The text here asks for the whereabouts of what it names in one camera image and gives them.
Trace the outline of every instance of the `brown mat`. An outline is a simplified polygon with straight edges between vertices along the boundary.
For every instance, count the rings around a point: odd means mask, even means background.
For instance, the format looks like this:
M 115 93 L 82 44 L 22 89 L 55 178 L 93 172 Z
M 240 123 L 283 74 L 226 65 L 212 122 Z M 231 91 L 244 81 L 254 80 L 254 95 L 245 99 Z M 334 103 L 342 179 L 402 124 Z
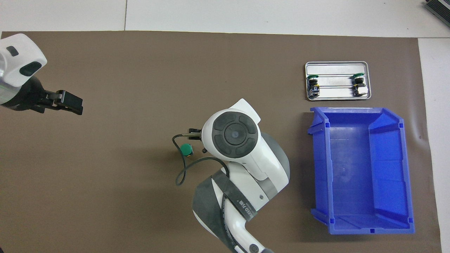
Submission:
M 3 37 L 13 33 L 4 32 Z M 84 113 L 0 108 L 0 246 L 12 252 L 229 252 L 194 218 L 205 162 L 175 186 L 171 137 L 245 98 L 283 147 L 291 182 L 247 228 L 276 253 L 440 252 L 417 39 L 188 32 L 27 32 L 47 90 Z M 309 102 L 308 61 L 363 60 L 372 98 Z M 414 235 L 329 235 L 315 206 L 310 107 L 387 107 L 405 119 Z M 191 141 L 196 155 L 202 145 Z

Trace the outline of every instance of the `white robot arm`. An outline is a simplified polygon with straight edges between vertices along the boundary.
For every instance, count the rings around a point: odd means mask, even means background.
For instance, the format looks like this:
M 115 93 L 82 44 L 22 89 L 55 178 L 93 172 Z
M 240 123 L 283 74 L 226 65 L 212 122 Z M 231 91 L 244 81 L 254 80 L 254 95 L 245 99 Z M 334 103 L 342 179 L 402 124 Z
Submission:
M 26 35 L 15 34 L 0 40 L 0 105 L 16 111 L 46 108 L 81 115 L 82 99 L 59 90 L 44 90 L 33 75 L 47 64 L 39 47 Z
M 205 149 L 229 163 L 196 188 L 194 216 L 235 253 L 272 252 L 245 224 L 289 182 L 288 158 L 275 140 L 260 132 L 260 120 L 241 99 L 213 114 L 200 133 Z

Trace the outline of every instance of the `blue plastic container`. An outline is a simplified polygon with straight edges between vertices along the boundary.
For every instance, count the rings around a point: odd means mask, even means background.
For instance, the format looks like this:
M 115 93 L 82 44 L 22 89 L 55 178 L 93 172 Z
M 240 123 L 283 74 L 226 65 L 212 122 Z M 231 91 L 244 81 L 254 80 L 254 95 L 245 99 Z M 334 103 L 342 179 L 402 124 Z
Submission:
M 403 119 L 386 108 L 311 111 L 314 217 L 333 235 L 414 233 Z

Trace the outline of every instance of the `black cable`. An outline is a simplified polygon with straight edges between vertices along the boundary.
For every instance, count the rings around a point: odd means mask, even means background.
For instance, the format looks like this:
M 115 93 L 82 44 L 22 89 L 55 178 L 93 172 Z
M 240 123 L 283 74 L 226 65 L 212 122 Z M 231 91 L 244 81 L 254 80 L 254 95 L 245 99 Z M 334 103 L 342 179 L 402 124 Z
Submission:
M 220 160 L 219 158 L 216 158 L 216 157 L 213 157 L 213 156 L 207 156 L 207 157 L 203 157 L 203 158 L 197 159 L 197 160 L 193 161 L 191 164 L 189 164 L 188 166 L 186 166 L 186 159 L 185 159 L 185 156 L 183 155 L 183 152 L 181 151 L 180 147 L 178 146 L 178 144 L 177 144 L 176 141 L 175 141 L 176 138 L 182 137 L 182 136 L 183 136 L 183 135 L 179 134 L 179 135 L 176 135 L 176 136 L 172 137 L 172 142 L 173 142 L 173 144 L 175 145 L 176 149 L 178 149 L 178 151 L 179 151 L 179 153 L 180 153 L 180 155 L 181 155 L 181 158 L 183 159 L 183 170 L 181 170 L 181 171 L 179 172 L 178 176 L 177 176 L 176 179 L 175 179 L 175 184 L 176 184 L 177 186 L 180 186 L 180 185 L 182 185 L 182 184 L 184 183 L 184 180 L 186 179 L 186 171 L 187 171 L 188 169 L 190 169 L 190 168 L 191 168 L 192 166 L 194 166 L 195 164 L 197 164 L 197 163 L 199 163 L 199 162 L 202 162 L 202 161 L 206 161 L 206 160 L 214 160 L 214 161 L 220 163 L 220 164 L 222 165 L 222 167 L 225 169 L 225 174 L 226 174 L 226 176 L 227 176 L 227 177 L 230 176 L 230 170 L 228 169 L 227 165 L 226 165 L 222 160 Z

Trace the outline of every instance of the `metal tray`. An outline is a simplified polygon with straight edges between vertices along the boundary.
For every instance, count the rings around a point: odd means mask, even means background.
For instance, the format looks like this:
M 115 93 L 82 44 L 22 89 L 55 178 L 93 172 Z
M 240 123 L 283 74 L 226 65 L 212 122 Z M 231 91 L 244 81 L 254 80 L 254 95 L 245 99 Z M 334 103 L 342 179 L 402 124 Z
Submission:
M 367 94 L 355 96 L 353 94 L 356 73 L 364 73 L 364 83 Z M 305 65 L 306 96 L 310 101 L 316 100 L 366 100 L 371 97 L 369 67 L 363 61 L 350 62 L 308 62 Z M 319 96 L 311 98 L 308 89 L 308 76 L 317 75 Z

